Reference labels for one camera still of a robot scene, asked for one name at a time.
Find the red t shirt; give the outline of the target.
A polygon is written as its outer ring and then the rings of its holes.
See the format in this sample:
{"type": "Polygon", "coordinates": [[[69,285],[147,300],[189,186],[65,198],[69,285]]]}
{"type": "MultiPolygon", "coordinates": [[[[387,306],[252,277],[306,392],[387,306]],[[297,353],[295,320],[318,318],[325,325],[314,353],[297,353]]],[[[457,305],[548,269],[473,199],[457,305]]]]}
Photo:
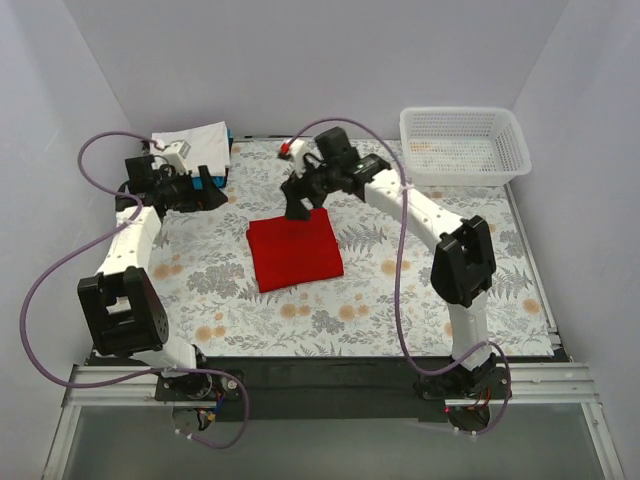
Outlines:
{"type": "Polygon", "coordinates": [[[258,290],[268,293],[344,275],[339,245],[326,209],[307,221],[256,220],[246,232],[258,290]]]}

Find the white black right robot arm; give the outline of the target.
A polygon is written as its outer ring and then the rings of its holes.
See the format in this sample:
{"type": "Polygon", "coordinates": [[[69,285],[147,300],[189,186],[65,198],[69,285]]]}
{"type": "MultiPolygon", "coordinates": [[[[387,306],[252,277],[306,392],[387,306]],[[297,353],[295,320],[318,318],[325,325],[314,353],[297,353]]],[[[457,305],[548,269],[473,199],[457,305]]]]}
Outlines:
{"type": "Polygon", "coordinates": [[[452,327],[454,389],[475,397],[489,384],[486,305],[496,261],[488,223],[480,216],[465,219],[439,207],[410,186],[399,164],[376,154],[361,156],[340,127],[315,137],[312,143],[287,139],[279,157],[294,170],[281,185],[285,216],[307,221],[327,196],[341,191],[354,195],[398,220],[402,236],[413,234],[434,255],[430,282],[446,303],[452,327]]]}

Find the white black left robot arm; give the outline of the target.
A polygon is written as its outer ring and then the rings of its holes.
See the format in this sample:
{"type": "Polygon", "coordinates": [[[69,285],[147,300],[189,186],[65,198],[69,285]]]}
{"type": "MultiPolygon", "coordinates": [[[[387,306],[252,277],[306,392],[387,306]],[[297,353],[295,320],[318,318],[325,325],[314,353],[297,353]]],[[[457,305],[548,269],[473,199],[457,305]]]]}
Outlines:
{"type": "Polygon", "coordinates": [[[128,180],[117,190],[116,227],[105,260],[79,281],[77,293],[94,348],[102,356],[132,358],[151,367],[185,368],[178,387],[193,400],[213,386],[194,345],[170,336],[169,320],[148,273],[162,221],[170,211],[214,210],[228,201],[209,169],[180,172],[169,162],[155,167],[152,155],[125,161],[128,180]]]}

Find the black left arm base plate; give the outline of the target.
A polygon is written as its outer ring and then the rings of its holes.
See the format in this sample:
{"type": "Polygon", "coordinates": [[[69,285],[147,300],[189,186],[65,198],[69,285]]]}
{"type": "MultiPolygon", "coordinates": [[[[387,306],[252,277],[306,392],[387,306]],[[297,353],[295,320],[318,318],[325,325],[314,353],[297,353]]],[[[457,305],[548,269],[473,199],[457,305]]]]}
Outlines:
{"type": "Polygon", "coordinates": [[[212,374],[185,374],[158,379],[154,399],[156,401],[213,402],[221,397],[239,401],[242,397],[239,382],[244,379],[241,370],[228,370],[235,380],[212,374]]]}

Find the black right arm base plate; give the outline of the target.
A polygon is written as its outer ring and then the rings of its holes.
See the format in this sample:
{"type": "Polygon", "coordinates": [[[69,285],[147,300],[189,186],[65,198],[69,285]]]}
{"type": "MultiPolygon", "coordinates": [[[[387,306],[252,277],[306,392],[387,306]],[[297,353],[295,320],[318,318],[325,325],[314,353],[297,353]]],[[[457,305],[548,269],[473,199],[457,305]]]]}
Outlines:
{"type": "Polygon", "coordinates": [[[456,366],[443,375],[419,376],[413,388],[425,399],[504,399],[507,395],[506,369],[492,357],[473,370],[456,366]]]}

